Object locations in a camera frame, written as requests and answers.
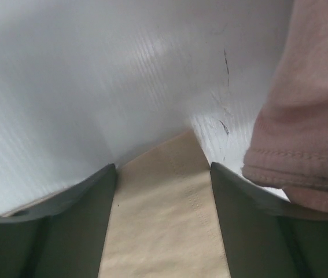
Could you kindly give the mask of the beige t shirt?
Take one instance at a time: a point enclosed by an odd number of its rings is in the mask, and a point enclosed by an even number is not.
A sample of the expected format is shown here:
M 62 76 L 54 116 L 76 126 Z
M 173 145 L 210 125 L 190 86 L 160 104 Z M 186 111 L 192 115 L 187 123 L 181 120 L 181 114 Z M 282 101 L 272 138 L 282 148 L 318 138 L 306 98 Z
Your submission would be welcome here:
M 229 277 L 208 161 L 186 131 L 116 169 L 97 277 Z

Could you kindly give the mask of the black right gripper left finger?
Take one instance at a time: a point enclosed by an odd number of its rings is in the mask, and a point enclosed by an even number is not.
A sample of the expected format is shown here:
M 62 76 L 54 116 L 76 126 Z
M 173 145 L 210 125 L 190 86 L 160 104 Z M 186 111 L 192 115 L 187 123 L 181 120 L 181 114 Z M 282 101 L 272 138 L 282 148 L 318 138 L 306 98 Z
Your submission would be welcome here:
M 0 216 L 0 277 L 97 277 L 117 171 Z

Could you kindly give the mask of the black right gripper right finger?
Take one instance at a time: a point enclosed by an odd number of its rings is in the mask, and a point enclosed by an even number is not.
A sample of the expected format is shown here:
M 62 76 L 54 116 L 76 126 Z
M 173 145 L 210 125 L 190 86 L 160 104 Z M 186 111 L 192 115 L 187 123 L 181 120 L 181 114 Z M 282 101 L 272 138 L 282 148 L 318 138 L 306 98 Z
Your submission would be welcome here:
M 281 199 L 216 162 L 211 182 L 232 277 L 328 277 L 328 213 Z

